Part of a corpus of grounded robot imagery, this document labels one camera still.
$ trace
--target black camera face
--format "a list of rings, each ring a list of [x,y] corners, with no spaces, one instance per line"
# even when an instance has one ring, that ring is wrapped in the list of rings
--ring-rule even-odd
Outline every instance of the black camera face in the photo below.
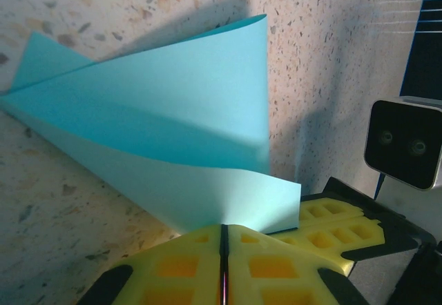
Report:
[[[426,190],[435,183],[441,148],[440,110],[391,101],[374,103],[365,147],[365,161],[371,168]]]

